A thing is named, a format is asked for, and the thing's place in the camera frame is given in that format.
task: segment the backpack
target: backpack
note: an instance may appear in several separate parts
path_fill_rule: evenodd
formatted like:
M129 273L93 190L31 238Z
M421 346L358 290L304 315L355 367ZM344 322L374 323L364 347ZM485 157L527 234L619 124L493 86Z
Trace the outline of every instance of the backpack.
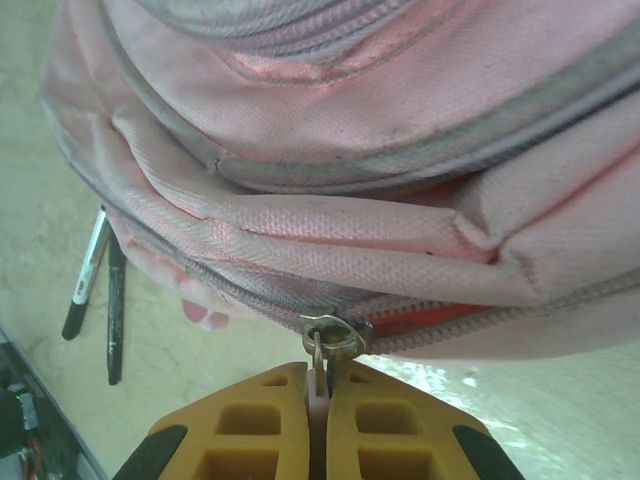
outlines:
M66 0L43 96L210 313L417 361L640 337L640 0Z

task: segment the pen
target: pen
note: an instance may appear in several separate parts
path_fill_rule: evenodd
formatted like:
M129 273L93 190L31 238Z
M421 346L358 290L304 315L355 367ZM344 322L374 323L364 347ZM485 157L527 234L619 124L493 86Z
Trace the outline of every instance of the pen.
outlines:
M109 317L107 331L107 369L109 385L122 377L124 336L124 277L126 257L113 231L109 238Z
M87 252L82 262L82 268L80 269L80 275L78 276L76 289L73 293L71 306L67 313L67 319L62 328L62 337L65 340L71 340L80 333L84 315L87 311L87 305L89 304L89 295L91 294L93 281L98 272L100 259L104 254L108 232L109 222L107 222L107 215L104 207L100 207L98 218L93 226L91 240L89 240L89 246L87 247Z

